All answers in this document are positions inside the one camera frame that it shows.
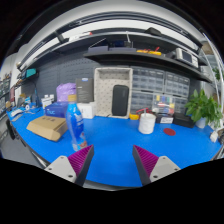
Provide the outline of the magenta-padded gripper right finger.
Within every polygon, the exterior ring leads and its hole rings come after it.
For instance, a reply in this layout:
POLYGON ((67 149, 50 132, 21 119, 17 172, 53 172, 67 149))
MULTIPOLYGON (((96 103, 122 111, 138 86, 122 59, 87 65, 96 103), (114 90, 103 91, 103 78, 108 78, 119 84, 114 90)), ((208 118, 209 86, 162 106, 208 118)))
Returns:
POLYGON ((158 157, 137 145, 133 146, 132 155, 143 186, 180 170, 167 156, 158 157))

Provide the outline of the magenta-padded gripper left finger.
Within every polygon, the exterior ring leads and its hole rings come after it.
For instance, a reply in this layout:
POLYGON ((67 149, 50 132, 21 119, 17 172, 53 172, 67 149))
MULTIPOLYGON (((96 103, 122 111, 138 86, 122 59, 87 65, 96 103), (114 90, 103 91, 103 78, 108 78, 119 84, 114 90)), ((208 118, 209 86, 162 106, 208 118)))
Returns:
POLYGON ((94 146, 90 145, 68 157, 59 156, 45 170, 78 186, 83 186, 93 156, 94 146))

